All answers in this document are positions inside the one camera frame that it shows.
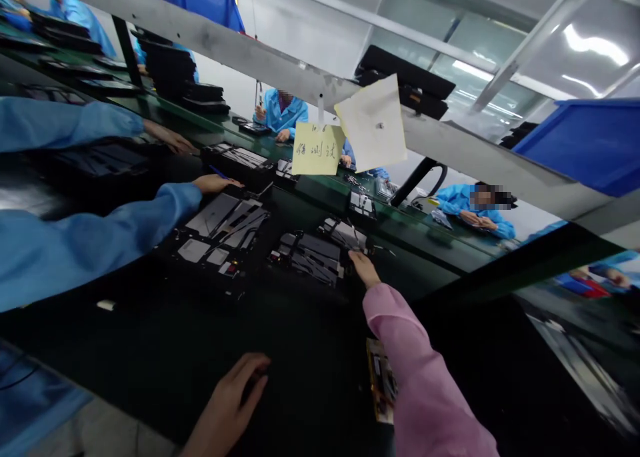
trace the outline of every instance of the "cable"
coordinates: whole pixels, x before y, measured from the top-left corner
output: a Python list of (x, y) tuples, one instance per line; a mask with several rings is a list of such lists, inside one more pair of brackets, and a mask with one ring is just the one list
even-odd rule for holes
[(33, 369), (31, 369), (31, 372), (27, 375), (25, 375), (23, 378), (20, 378), (18, 380), (16, 380), (15, 382), (4, 386), (4, 387), (0, 387), (0, 391), (2, 390), (7, 390), (10, 389), (11, 387), (15, 387), (16, 385), (20, 384), (21, 382), (24, 382), (25, 380), (27, 380), (29, 377), (31, 377), (32, 375), (35, 374), (35, 372), (40, 369), (40, 364), (36, 364), (35, 367)]

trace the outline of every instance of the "hand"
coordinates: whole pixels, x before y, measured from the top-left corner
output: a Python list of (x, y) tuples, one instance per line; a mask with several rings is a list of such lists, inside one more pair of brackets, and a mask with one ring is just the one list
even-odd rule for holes
[(258, 374), (263, 374), (270, 363), (264, 354), (244, 354), (220, 379), (193, 428), (182, 457), (223, 457), (229, 453), (249, 424), (267, 385), (267, 376), (259, 377), (246, 403), (241, 406), (247, 382), (252, 376), (257, 378)]
[(478, 214), (472, 213), (471, 211), (460, 211), (460, 217), (471, 225), (479, 226), (480, 225), (480, 217)]
[(610, 268), (606, 272), (607, 278), (613, 282), (616, 287), (631, 288), (631, 279), (623, 272)]
[(255, 107), (255, 118), (258, 121), (264, 121), (265, 118), (267, 117), (267, 112), (265, 111), (265, 108), (262, 106), (256, 106)]
[(200, 189), (203, 194), (216, 194), (222, 192), (222, 190), (228, 185), (235, 185), (236, 187), (244, 187), (238, 181), (233, 179), (223, 179), (218, 174), (207, 174), (205, 176), (198, 177), (193, 184)]
[(163, 141), (169, 146), (174, 154), (190, 154), (197, 152), (197, 149), (187, 139), (180, 134), (170, 131), (153, 121), (145, 119), (145, 131), (159, 141)]
[(275, 140), (278, 141), (278, 142), (285, 142), (285, 141), (289, 140), (289, 137), (291, 137), (291, 131), (289, 129), (283, 129), (276, 136)]
[(353, 261), (355, 271), (360, 276), (360, 279), (365, 283), (367, 290), (371, 287), (375, 287), (381, 282), (378, 277), (378, 273), (375, 271), (375, 267), (369, 260), (369, 257), (365, 256), (362, 252), (350, 250), (349, 258)]
[(480, 217), (480, 224), (478, 225), (478, 227), (481, 227), (482, 229), (498, 230), (497, 224), (494, 223), (489, 217)]

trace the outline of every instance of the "workbench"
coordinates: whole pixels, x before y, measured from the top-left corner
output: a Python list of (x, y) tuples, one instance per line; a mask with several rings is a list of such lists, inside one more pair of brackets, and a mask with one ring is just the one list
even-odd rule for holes
[[(0, 52), (39, 69), (35, 55)], [(65, 62), (89, 61), (80, 53), (54, 54)], [(50, 77), (73, 87), (72, 81)], [(291, 148), (275, 146), (273, 137), (240, 133), (231, 116), (197, 115), (152, 91), (108, 100), (181, 133), (197, 147), (227, 141), (272, 159), (291, 155)], [(39, 176), (21, 155), (0, 159), (1, 195), (20, 190), (21, 198), (11, 204), (15, 208), (44, 219), (83, 210), (63, 189), (36, 185)], [(168, 181), (189, 181), (201, 172), (195, 157), (174, 156), (165, 164)], [(267, 198), (277, 205), (284, 226), (311, 231), (329, 213), (343, 215), (349, 186), (342, 172), (335, 178), (302, 176), (293, 190), (274, 188)], [(373, 183), (359, 180), (368, 189)], [(503, 253), (493, 237), (455, 224), (449, 231), (414, 209), (376, 205), (378, 223), (362, 231), (395, 254), (382, 252), (375, 264), (382, 280), (409, 302)], [(273, 360), (269, 383), (237, 455), (392, 455), (393, 428), (373, 419), (365, 353), (371, 334), (361, 297), (334, 306), (258, 274), (240, 301), (227, 302), (215, 288), (185, 281), (149, 255), (65, 294), (0, 314), (0, 336), (178, 444), (186, 441), (233, 363), (244, 352), (264, 352)], [(96, 306), (103, 299), (116, 302), (113, 312)], [(503, 457), (528, 455), (523, 450), (564, 455), (575, 449), (576, 439), (588, 442), (593, 455), (615, 447), (616, 437), (601, 425), (515, 300), (455, 316), (434, 314), (428, 329)], [(553, 450), (551, 442), (557, 446)]]

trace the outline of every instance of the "blue plastic bin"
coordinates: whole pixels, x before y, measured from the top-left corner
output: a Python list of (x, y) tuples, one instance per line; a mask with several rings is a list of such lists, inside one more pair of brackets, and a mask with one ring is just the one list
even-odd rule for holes
[(556, 104), (513, 152), (610, 196), (640, 187), (640, 99)]

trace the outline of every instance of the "blue cloth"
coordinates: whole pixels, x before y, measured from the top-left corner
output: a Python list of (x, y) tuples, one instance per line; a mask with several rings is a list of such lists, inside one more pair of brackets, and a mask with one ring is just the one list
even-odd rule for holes
[(291, 100), (284, 112), (280, 112), (277, 89), (269, 89), (265, 93), (265, 111), (264, 121), (259, 121), (255, 113), (253, 114), (253, 120), (269, 127), (275, 133), (289, 129), (289, 132), (291, 132), (290, 139), (295, 139), (296, 122), (309, 122), (309, 106), (297, 97)]
[[(522, 242), (522, 245), (529, 244), (532, 240), (542, 237), (543, 235), (549, 234), (552, 230), (559, 229), (566, 223), (567, 221), (557, 221), (553, 224), (549, 224), (545, 228), (538, 230), (537, 232), (534, 232), (529, 237), (527, 237), (527, 240)], [(590, 264), (589, 272), (592, 272), (593, 274), (600, 277), (607, 277), (607, 271), (612, 268), (615, 270), (619, 270), (620, 272), (624, 272), (618, 266), (620, 264), (623, 264), (624, 262), (629, 262), (630, 260), (634, 260), (638, 258), (638, 256), (640, 256), (640, 254), (634, 250), (625, 250), (623, 252), (620, 252), (619, 254), (614, 254), (610, 257), (607, 257), (602, 260), (598, 260), (597, 262)], [(639, 285), (640, 274), (638, 272), (624, 272), (624, 273), (633, 281), (633, 285), (640, 286)], [(615, 286), (608, 279), (603, 283), (603, 286), (609, 292), (625, 292), (626, 291), (626, 289)]]
[[(353, 154), (353, 147), (351, 147), (351, 143), (349, 142), (349, 139), (345, 141), (345, 146), (342, 148), (342, 155), (348, 155), (349, 157), (351, 157), (351, 164), (355, 166), (355, 155)], [(387, 169), (385, 169), (384, 167), (376, 167), (375, 169), (369, 169), (367, 172), (373, 175), (374, 177), (389, 179), (389, 173), (387, 172)]]
[(473, 186), (469, 184), (456, 184), (445, 187), (438, 193), (440, 201), (439, 209), (445, 214), (460, 215), (461, 211), (471, 211), (480, 217), (489, 217), (497, 226), (497, 230), (491, 233), (500, 238), (514, 238), (515, 229), (513, 224), (506, 221), (497, 209), (472, 209), (471, 208), (471, 192)]
[[(188, 52), (189, 55), (191, 56), (191, 60), (195, 63), (195, 56), (193, 55), (192, 51), (188, 50), (182, 44), (173, 43), (173, 46), (176, 49), (180, 49), (181, 51)], [(140, 47), (140, 43), (138, 42), (138, 39), (136, 39), (135, 37), (133, 38), (133, 50), (135, 52), (135, 59), (136, 59), (136, 61), (138, 61), (138, 64), (146, 65), (147, 64), (147, 53), (142, 50), (142, 47)], [(200, 74), (198, 74), (198, 66), (197, 65), (196, 65), (195, 71), (193, 73), (193, 80), (195, 82), (197, 82), (197, 83), (200, 82)]]
[[(134, 137), (143, 120), (120, 107), (84, 107), (20, 97), (0, 99), (0, 152), (88, 143), (101, 137)], [(45, 222), (25, 211), (0, 211), (0, 311), (65, 292), (149, 252), (201, 200), (193, 184), (165, 184), (152, 201), (123, 205), (105, 218), (77, 214)], [(0, 348), (0, 386), (33, 367)], [(0, 457), (24, 455), (62, 425), (90, 397), (38, 370), (0, 392)]]
[(105, 56), (112, 59), (117, 57), (115, 49), (109, 40), (109, 36), (107, 36), (98, 18), (84, 2), (78, 0), (62, 0), (62, 5), (60, 5), (56, 0), (49, 0), (49, 4), (51, 6), (50, 14), (88, 29), (91, 40), (102, 46), (102, 52)]

